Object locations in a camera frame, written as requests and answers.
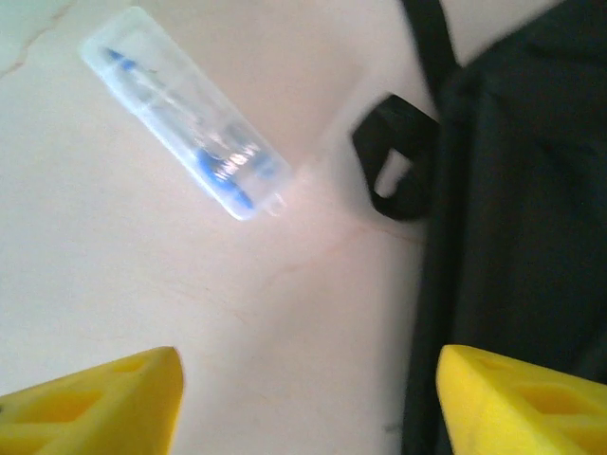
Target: yellow plastic piece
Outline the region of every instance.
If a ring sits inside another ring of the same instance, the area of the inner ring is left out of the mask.
[[[436,375],[456,455],[607,454],[607,387],[466,346]]]
[[[0,455],[168,453],[183,392],[156,348],[0,397]]]

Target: bag strap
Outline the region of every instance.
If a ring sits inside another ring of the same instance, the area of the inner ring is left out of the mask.
[[[439,0],[401,1],[412,24],[432,98],[440,107],[440,89],[458,68],[445,14]],[[357,127],[352,139],[377,211],[395,220],[413,220],[428,213],[438,134],[434,120],[396,95],[380,102]],[[382,197],[375,185],[391,150],[409,158],[413,166],[400,178],[395,192]]]

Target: white surface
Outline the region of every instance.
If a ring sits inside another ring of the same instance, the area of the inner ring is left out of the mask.
[[[548,0],[449,0],[469,58]],[[421,225],[376,216],[348,133],[431,112],[396,0],[140,2],[297,168],[230,218],[79,60],[129,3],[0,3],[0,394],[158,345],[174,454],[396,454]]]

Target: black bag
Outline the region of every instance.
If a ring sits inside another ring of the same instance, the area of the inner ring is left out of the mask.
[[[564,1],[462,69],[438,0],[403,3],[440,124],[392,95],[353,141],[377,210],[430,216],[403,453],[447,454],[445,344],[607,383],[607,6]],[[391,149],[413,166],[383,198]]]

